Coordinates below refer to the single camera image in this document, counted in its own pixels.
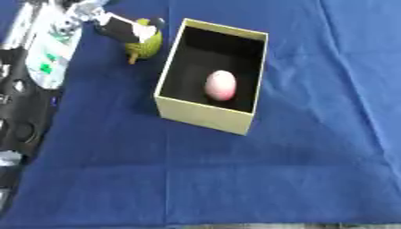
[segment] table surface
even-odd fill
[[[0,225],[401,222],[399,0],[137,0],[165,43],[131,66],[85,31],[38,159]],[[2,2],[0,34],[15,13]],[[269,33],[245,137],[163,120],[152,92],[183,18]]]

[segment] open box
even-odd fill
[[[154,97],[163,118],[246,134],[256,111],[268,34],[184,19]],[[209,98],[207,77],[217,70],[236,79],[235,96]]]

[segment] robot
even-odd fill
[[[0,212],[16,193],[25,165],[37,154],[63,95],[65,72],[82,24],[122,43],[146,43],[164,25],[108,13],[109,0],[27,0],[0,48]]]

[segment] textured green ball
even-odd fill
[[[141,25],[148,25],[148,19],[139,19]],[[126,43],[125,50],[131,56],[130,64],[134,64],[136,58],[148,59],[158,52],[163,42],[161,31],[146,40],[145,43]]]

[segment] ball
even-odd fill
[[[217,101],[227,101],[235,94],[236,80],[231,72],[216,71],[206,80],[205,91]]]
[[[141,25],[148,25],[148,19],[139,19],[137,22]],[[136,59],[148,59],[155,55],[161,48],[163,36],[161,31],[153,37],[147,39],[145,43],[127,43],[125,51],[131,55],[130,64],[135,64]]]

